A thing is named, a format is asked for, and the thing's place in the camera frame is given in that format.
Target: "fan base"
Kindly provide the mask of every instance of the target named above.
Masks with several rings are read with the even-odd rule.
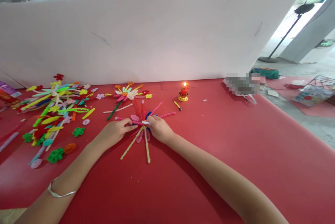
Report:
[[[269,57],[259,57],[258,60],[260,60],[262,62],[268,62],[268,63],[278,62],[277,58],[269,58]]]

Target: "forearm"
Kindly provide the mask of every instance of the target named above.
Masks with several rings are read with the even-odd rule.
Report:
[[[101,153],[88,144],[73,163],[52,183],[52,191],[64,195],[77,190]],[[48,190],[23,213],[15,224],[57,224],[75,194],[53,197]]]
[[[168,146],[184,157],[246,223],[287,223],[253,183],[179,135]]]

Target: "fan stand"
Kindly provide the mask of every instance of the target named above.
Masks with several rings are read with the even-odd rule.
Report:
[[[272,51],[272,53],[270,54],[269,57],[259,57],[258,59],[262,62],[268,62],[268,63],[276,63],[278,62],[277,58],[271,58],[271,56],[273,55],[273,53],[277,50],[277,48],[280,46],[280,44],[283,42],[283,40],[286,38],[286,36],[289,34],[289,32],[292,30],[292,28],[296,25],[296,23],[300,20],[301,16],[304,13],[309,12],[310,10],[312,10],[314,7],[314,4],[303,4],[301,6],[299,6],[296,10],[294,10],[294,12],[296,14],[298,14],[298,18],[296,19],[296,21],[293,23],[293,25],[291,26],[291,28],[287,31],[287,33],[284,35],[284,37],[282,38],[282,40],[279,42],[279,44],[276,46],[276,48]]]
[[[291,26],[291,28],[287,31],[287,33],[284,35],[284,37],[282,38],[282,40],[279,42],[279,44],[276,46],[276,48],[272,51],[272,53],[270,54],[269,57],[259,57],[258,60],[262,61],[262,62],[268,62],[268,63],[276,63],[278,62],[277,58],[271,58],[271,56],[273,55],[273,53],[277,50],[277,48],[280,46],[280,44],[283,42],[283,40],[286,38],[286,36],[289,34],[289,32],[292,30],[292,28],[295,26],[295,24],[299,21],[299,19],[301,18],[302,14],[298,14],[298,18],[296,19],[296,21],[293,23],[293,25]]]

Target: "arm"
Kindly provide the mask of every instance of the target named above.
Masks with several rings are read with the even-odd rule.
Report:
[[[73,163],[52,183],[51,190],[64,195],[77,190],[87,173],[99,157],[119,142],[126,132],[134,130],[129,118],[111,122],[89,143]],[[20,216],[15,224],[57,224],[72,201],[74,194],[62,198],[53,197],[45,190],[38,199]]]
[[[186,159],[245,223],[287,224],[268,197],[234,169],[175,134],[157,116],[149,116],[155,138]]]

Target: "crack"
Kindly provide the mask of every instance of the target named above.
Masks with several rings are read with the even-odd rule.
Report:
[[[99,36],[99,35],[97,35],[97,34],[95,34],[95,33],[93,33],[92,31],[91,31],[91,33],[92,34],[94,34],[95,36],[98,36],[99,38],[101,38],[101,39],[103,39],[104,40],[104,42],[110,47],[110,48],[113,48],[103,37],[101,37],[101,36]]]

